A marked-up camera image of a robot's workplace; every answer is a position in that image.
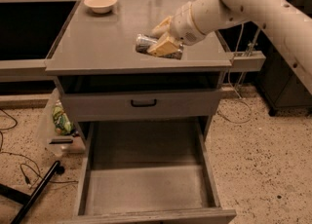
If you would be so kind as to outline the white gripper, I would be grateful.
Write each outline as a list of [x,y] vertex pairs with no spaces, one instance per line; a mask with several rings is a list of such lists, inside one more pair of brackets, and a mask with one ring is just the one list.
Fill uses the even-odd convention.
[[159,38],[156,44],[147,49],[152,56],[166,56],[177,52],[181,45],[179,41],[184,45],[192,46],[206,37],[194,23],[191,2],[178,8],[172,17],[163,19],[152,29],[151,34]]

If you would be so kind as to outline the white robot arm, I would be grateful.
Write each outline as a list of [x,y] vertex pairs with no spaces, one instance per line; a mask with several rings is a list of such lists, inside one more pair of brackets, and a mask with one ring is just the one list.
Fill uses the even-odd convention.
[[153,56],[192,46],[216,30],[253,22],[312,93],[312,19],[286,0],[195,0],[178,8],[152,30]]

